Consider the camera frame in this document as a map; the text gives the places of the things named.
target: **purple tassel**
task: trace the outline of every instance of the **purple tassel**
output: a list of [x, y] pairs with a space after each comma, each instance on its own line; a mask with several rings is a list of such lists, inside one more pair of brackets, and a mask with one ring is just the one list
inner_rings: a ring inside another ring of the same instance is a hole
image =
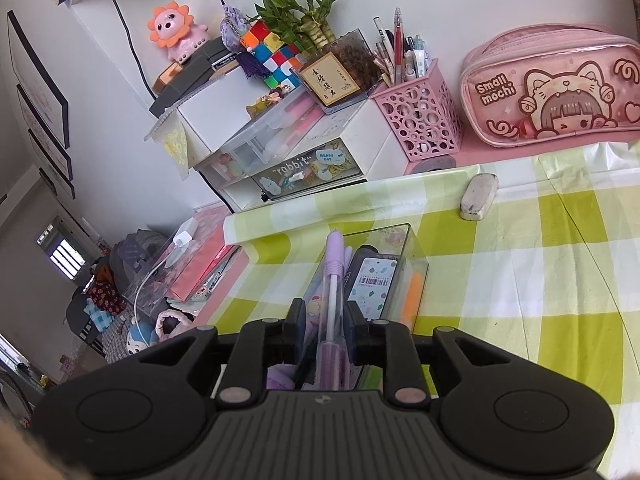
[[240, 64], [242, 70], [244, 70], [244, 75], [247, 76], [247, 78], [257, 76], [264, 79], [271, 75], [270, 70], [247, 51], [236, 54], [236, 61]]

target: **heart drawing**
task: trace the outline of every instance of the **heart drawing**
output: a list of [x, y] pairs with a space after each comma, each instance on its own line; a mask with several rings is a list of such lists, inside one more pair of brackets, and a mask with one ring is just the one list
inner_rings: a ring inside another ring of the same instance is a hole
[[626, 119], [630, 123], [637, 123], [638, 121], [640, 121], [640, 105], [633, 102], [628, 102], [625, 106], [625, 114]]

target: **blue plush toy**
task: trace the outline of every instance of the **blue plush toy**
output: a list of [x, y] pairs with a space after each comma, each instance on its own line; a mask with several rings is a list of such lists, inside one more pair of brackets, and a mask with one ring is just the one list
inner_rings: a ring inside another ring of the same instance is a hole
[[136, 325], [136, 318], [131, 318], [131, 326], [127, 334], [127, 352], [133, 355], [156, 344], [158, 344], [158, 334], [156, 334], [155, 327], [146, 321], [139, 321]]

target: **orange mane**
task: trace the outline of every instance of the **orange mane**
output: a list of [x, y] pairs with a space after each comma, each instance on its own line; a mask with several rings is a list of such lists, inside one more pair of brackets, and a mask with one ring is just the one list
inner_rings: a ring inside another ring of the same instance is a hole
[[[180, 14], [184, 16], [184, 25], [180, 27], [180, 29], [178, 29], [178, 31], [176, 31], [176, 33], [168, 40], [161, 40], [156, 32], [156, 18], [166, 10], [176, 10], [177, 12], [180, 12]], [[189, 33], [192, 23], [193, 16], [189, 14], [189, 6], [178, 6], [176, 2], [170, 2], [166, 7], [156, 7], [154, 9], [154, 18], [146, 22], [146, 26], [151, 30], [151, 35], [149, 36], [151, 41], [157, 43], [159, 48], [171, 48]]]

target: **cartoon girl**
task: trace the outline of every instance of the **cartoon girl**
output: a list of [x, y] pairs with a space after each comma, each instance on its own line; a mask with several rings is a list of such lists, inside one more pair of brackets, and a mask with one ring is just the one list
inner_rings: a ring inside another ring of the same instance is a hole
[[528, 95], [520, 100], [520, 109], [530, 115], [535, 130], [527, 137], [542, 139], [618, 126], [611, 118], [614, 89], [604, 83], [602, 70], [593, 61], [572, 73], [531, 70], [525, 86]]

